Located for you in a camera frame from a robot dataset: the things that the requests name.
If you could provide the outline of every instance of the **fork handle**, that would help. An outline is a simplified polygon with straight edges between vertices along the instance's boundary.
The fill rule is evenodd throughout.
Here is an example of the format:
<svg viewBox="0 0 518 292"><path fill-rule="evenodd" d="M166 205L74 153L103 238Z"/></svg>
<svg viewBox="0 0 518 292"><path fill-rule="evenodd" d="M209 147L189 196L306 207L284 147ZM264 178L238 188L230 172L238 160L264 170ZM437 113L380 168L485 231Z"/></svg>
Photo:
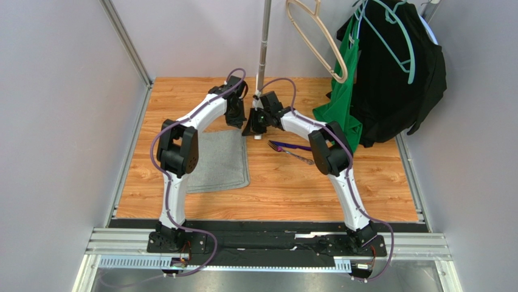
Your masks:
<svg viewBox="0 0 518 292"><path fill-rule="evenodd" d="M302 156L296 155L295 153L291 153L290 151L286 151L286 150L283 150L283 151L284 151L284 152L286 152L286 153L287 153L287 154L289 154L289 155L293 155L293 156L295 156L295 157L296 157L296 158L298 158L299 160L302 160L302 161L304 161L305 163L307 163L307 164L309 164L309 165L313 165L313 164L315 164L315 162L314 162L313 160L311 160L311 159L307 159L307 158L304 158L304 157L302 157Z"/></svg>

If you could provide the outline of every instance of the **wooden surface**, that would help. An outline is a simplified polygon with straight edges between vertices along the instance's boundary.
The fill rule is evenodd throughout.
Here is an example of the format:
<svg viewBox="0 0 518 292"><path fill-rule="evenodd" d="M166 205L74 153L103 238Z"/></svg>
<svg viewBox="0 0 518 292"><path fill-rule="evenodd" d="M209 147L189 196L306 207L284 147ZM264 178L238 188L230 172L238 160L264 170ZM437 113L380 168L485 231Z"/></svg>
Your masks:
<svg viewBox="0 0 518 292"><path fill-rule="evenodd" d="M122 193L117 217L158 218L162 210L163 179L150 162L149 147L165 119L177 119L191 111L213 86L224 78L157 78L140 131ZM255 81L246 81L254 87ZM295 78L295 108L313 117L311 110L328 101L328 78ZM284 106L291 102L292 87L275 82L274 90ZM245 109L252 103L252 91ZM207 131L233 129L220 117ZM242 189L188 194L187 218L214 220L341 221L342 209L329 179L314 165L268 147L269 139L309 145L292 133L268 128L263 140L247 137L250 185ZM295 151L312 158L305 151ZM359 146L354 154L354 175L367 212L387 221L417 221L415 206L394 140L372 148Z"/></svg>

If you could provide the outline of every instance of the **fork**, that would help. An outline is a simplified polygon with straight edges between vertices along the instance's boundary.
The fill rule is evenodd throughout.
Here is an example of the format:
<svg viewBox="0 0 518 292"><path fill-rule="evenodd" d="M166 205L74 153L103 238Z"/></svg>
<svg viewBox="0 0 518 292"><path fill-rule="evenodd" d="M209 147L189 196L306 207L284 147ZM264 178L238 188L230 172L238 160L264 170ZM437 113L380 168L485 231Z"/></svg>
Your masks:
<svg viewBox="0 0 518 292"><path fill-rule="evenodd" d="M270 141L268 141L268 146L270 146L273 150L275 150L277 152L285 152L285 153L287 153L289 155L295 156L297 159L302 160L302 161L304 161L305 163L307 163L309 165L315 164L315 162L313 160L304 158L304 157L299 156L299 155L296 155L295 153L291 153L290 151L286 151L281 146L277 146L277 145L273 144Z"/></svg>

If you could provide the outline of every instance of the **gray towel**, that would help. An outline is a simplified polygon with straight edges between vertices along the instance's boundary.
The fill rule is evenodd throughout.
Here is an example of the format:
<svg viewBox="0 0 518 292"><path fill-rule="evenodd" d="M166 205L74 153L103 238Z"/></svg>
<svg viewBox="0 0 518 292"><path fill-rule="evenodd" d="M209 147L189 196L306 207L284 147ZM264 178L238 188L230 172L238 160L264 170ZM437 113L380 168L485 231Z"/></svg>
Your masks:
<svg viewBox="0 0 518 292"><path fill-rule="evenodd" d="M238 189L250 184L246 139L240 130L199 133L199 161L187 193Z"/></svg>

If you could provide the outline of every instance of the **wall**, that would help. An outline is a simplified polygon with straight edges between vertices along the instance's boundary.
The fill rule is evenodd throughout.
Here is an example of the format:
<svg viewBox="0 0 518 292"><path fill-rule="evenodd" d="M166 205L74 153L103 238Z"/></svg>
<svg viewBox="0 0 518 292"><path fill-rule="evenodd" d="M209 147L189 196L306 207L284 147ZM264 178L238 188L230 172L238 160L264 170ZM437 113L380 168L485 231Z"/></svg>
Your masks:
<svg viewBox="0 0 518 292"><path fill-rule="evenodd" d="M152 78L220 77L235 67L255 75L264 1L113 0ZM302 0L313 9L313 0ZM334 36L352 15L356 0L324 0L320 17ZM419 9L427 0L410 1ZM334 65L335 57L315 22L292 8L292 15L317 50ZM285 0L273 0L267 76L329 77L286 16Z"/></svg>
<svg viewBox="0 0 518 292"><path fill-rule="evenodd" d="M515 291L518 2L443 1L431 26L448 90L407 138L435 231L465 291Z"/></svg>
<svg viewBox="0 0 518 292"><path fill-rule="evenodd" d="M102 6L0 2L0 290L70 291L145 88Z"/></svg>

